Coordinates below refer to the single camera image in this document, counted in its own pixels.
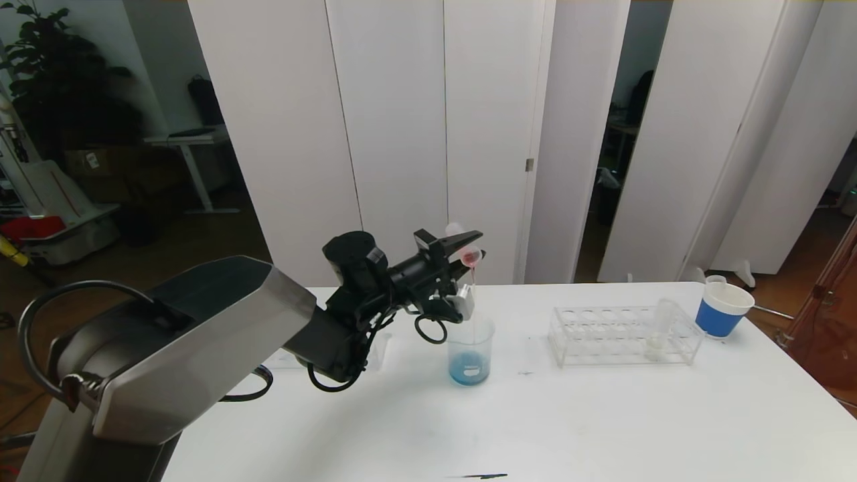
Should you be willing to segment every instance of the small plastic cup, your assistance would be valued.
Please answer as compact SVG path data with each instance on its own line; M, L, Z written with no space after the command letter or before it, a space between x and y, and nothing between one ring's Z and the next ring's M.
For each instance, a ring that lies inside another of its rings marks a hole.
M696 322L708 336L725 338L755 304L750 293L730 285L726 278L709 276L705 279Z
M494 322L474 314L460 324L449 323L446 345L449 353L449 376L456 383L473 386L485 381L491 372L491 339Z

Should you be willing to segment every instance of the red object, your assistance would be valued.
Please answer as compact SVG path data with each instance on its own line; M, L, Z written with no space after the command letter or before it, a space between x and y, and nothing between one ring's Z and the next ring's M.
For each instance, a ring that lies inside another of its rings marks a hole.
M59 216L44 218L18 218L0 226L0 232L20 243L22 238L47 238L65 229L65 223Z
M17 475L21 475L21 471L20 471L20 470L18 470L18 469L16 469L16 468L12 467L12 466L10 466L10 465L0 465L0 471L2 471L2 472L8 472L8 473L11 473L12 475L16 475L16 476L17 476Z

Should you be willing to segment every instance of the white label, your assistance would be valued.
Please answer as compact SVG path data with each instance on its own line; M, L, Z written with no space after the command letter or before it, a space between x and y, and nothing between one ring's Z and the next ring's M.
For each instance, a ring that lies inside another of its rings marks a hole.
M92 169L99 166L99 158L95 156L95 153L87 153L87 162Z

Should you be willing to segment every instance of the white wall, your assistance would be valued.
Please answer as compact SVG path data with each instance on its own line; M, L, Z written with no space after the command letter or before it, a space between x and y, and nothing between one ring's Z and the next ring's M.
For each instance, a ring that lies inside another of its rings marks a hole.
M786 2L741 129L688 253L682 279L692 279L695 268L710 268L780 117L821 5Z
M446 226L443 0L328 0L363 229L390 264Z
M99 47L109 65L127 67L133 79L118 81L117 91L143 113L146 133L166 130L166 118L154 93L146 65L137 49L125 6L116 0L39 0L39 11L46 15L63 7L71 12L66 23L74 33ZM18 40L21 24L27 20L14 10L0 10L0 39L5 45Z
M194 21L185 2L124 0L136 44L146 65L166 130L200 127L201 121L188 94L194 75L209 78Z
M774 274L857 131L857 8L824 2L791 92L713 269Z
M523 278L516 263L529 237L524 166L541 135L541 55L553 8L549 0L444 3L449 219L485 235L477 243L488 252L480 283Z
M672 0L631 2L613 89L613 102L616 104L627 106L640 76L657 67L672 8Z
M189 6L274 264L337 285L321 246L361 224L325 4Z
M782 0L676 2L598 279L676 280L714 194Z
M558 2L525 282L574 274L628 0Z

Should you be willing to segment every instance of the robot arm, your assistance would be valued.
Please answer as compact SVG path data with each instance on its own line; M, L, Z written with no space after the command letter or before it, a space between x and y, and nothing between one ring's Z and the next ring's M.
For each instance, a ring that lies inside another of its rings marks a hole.
M336 237L323 252L341 287L325 309L272 265L244 256L202 264L147 293L109 281L48 292L21 317L19 344L31 376L55 400L19 480L159 480L182 430L280 347L316 387L347 389L398 310L416 308L427 340L421 320L443 326L469 317L472 298L456 283L468 268L448 257L481 236L418 231L417 254L391 268L368 233ZM28 341L35 313L95 286L134 299L55 339L43 374ZM344 385L322 385L316 373Z

